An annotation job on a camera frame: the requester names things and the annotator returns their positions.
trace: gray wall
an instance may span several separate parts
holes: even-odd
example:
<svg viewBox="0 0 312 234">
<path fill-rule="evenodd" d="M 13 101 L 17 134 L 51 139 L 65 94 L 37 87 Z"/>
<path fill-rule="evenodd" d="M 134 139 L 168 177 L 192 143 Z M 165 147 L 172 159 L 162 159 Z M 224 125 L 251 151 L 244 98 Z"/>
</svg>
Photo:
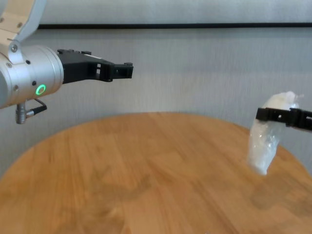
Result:
<svg viewBox="0 0 312 234">
<path fill-rule="evenodd" d="M 46 137 L 109 115 L 187 112 L 250 127 L 258 106 L 288 90 L 304 94 L 301 107 L 312 110 L 311 29 L 38 31 L 24 44 L 130 61 L 134 76 L 64 85 L 42 98 L 48 111 L 23 126 L 15 107 L 0 110 L 0 173 Z M 287 130 L 282 144 L 312 172 L 312 135 Z"/>
</svg>

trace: round wooden table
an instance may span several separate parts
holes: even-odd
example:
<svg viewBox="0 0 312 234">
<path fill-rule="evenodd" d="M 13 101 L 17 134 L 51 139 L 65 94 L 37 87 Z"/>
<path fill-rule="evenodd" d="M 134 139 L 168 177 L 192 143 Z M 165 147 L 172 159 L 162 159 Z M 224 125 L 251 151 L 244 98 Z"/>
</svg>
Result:
<svg viewBox="0 0 312 234">
<path fill-rule="evenodd" d="M 279 148 L 247 166 L 249 132 L 185 114 L 110 117 L 28 150 L 0 182 L 1 234 L 311 234 L 312 179 Z"/>
</svg>

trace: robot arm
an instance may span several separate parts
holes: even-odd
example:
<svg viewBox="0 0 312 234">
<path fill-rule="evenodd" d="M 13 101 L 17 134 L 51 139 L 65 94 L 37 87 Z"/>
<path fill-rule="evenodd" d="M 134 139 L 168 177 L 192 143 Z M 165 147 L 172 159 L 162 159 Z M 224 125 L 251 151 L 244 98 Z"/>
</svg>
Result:
<svg viewBox="0 0 312 234">
<path fill-rule="evenodd" d="M 46 110 L 37 98 L 55 93 L 62 84 L 94 79 L 110 82 L 131 78 L 132 63 L 114 64 L 91 52 L 58 50 L 20 43 L 38 27 L 46 0 L 9 0 L 0 17 L 0 109 L 17 105 L 16 122 Z M 27 100 L 42 106 L 26 110 Z"/>
<path fill-rule="evenodd" d="M 312 131 L 312 112 L 297 108 L 290 108 L 290 110 L 258 108 L 255 118 L 260 121 L 285 123 L 286 127 L 302 131 Z"/>
</svg>

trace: silver cylindrical joint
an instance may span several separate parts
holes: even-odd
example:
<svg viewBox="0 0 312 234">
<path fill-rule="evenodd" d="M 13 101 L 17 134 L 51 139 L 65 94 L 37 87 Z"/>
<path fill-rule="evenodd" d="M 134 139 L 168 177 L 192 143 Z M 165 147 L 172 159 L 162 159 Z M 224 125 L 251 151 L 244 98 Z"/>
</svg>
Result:
<svg viewBox="0 0 312 234">
<path fill-rule="evenodd" d="M 0 109 L 55 93 L 63 84 L 63 66 L 52 49 L 26 46 L 22 54 L 20 64 L 0 54 Z"/>
<path fill-rule="evenodd" d="M 25 102 L 17 104 L 15 111 L 15 120 L 18 124 L 24 124 L 27 119 L 27 111 L 25 107 Z"/>
</svg>

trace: black stripe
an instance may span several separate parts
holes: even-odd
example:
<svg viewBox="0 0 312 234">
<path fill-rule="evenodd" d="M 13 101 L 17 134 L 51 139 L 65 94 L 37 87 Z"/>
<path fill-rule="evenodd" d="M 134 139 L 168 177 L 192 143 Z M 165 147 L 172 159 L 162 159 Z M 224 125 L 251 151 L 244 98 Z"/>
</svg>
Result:
<svg viewBox="0 0 312 234">
<path fill-rule="evenodd" d="M 303 28 L 312 23 L 41 24 L 38 29 Z"/>
</svg>

